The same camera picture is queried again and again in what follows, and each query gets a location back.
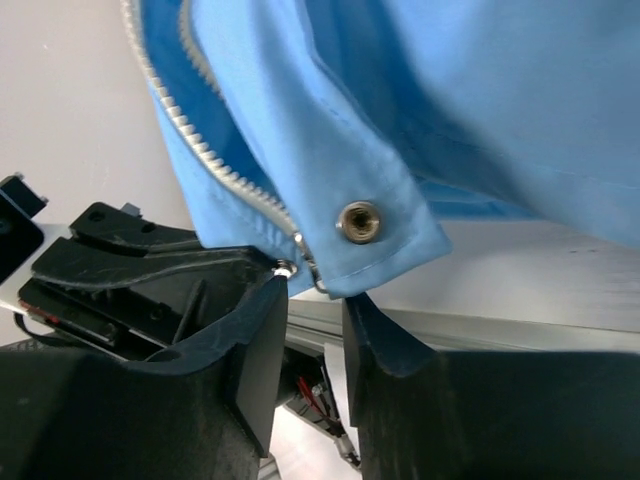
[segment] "cable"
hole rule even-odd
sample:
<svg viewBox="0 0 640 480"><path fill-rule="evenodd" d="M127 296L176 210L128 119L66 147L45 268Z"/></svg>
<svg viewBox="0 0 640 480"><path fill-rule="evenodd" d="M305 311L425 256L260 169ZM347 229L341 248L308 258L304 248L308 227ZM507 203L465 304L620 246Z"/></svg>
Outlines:
<svg viewBox="0 0 640 480"><path fill-rule="evenodd" d="M13 321L15 322L16 326L26 335L42 343L43 345L46 345L47 347L68 348L76 346L74 343L68 342L67 340L64 340L62 338L49 337L47 335L38 335L37 333L33 333L27 328L27 325L24 323L24 315L18 312L13 313Z"/></svg>

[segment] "brass eyelet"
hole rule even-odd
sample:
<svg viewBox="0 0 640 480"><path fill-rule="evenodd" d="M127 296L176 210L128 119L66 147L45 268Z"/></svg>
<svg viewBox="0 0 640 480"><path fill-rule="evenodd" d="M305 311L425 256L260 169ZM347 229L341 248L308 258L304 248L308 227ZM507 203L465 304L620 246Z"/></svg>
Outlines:
<svg viewBox="0 0 640 480"><path fill-rule="evenodd" d="M371 243L380 233L380 214L369 202L354 202L347 205L338 219L337 227L352 243Z"/></svg>

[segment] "white wall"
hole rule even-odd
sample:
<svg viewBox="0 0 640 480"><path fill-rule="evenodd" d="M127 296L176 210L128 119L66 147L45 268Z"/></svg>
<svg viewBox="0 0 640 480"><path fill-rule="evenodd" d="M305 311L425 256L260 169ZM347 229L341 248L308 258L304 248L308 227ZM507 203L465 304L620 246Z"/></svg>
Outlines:
<svg viewBox="0 0 640 480"><path fill-rule="evenodd" d="M190 225L117 1L4 0L0 71L0 176L20 170L49 197L39 220L68 223L101 200ZM638 252L545 223L446 229L455 253L377 289L376 301L639 330ZM0 325L2 343L15 330Z"/></svg>

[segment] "blue jacket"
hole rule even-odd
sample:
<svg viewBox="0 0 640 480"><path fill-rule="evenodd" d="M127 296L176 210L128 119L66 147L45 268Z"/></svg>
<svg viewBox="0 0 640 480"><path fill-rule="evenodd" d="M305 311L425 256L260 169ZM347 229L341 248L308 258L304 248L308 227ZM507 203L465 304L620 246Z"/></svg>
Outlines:
<svg viewBox="0 0 640 480"><path fill-rule="evenodd" d="M123 11L202 243L294 262L292 294L315 273L353 295L445 255L441 219L544 218L640 246L640 2ZM345 234L354 202L379 220L364 243Z"/></svg>

